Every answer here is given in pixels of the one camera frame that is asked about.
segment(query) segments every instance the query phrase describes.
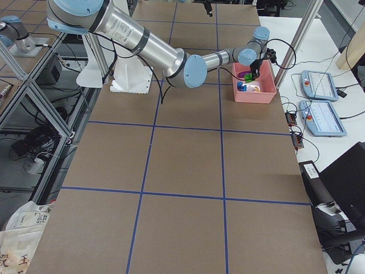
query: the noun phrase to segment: pink plastic container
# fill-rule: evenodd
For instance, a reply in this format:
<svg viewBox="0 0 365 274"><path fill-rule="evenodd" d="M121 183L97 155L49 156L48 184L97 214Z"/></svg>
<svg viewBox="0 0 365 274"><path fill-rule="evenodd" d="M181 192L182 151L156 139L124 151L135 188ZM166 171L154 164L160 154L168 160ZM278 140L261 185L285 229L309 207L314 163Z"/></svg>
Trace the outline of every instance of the pink plastic container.
<svg viewBox="0 0 365 274"><path fill-rule="evenodd" d="M250 71L250 67L243 66L239 63L233 64L234 75L238 75L242 71ZM260 77L255 81L248 83L247 85L259 86L260 92L253 91L240 91L237 89L237 80L233 78L233 90L234 90L234 101L239 103L261 103L268 104L274 98L276 94L276 87L274 83L273 72L270 67L270 62L264 60L262 66L260 67Z"/></svg>

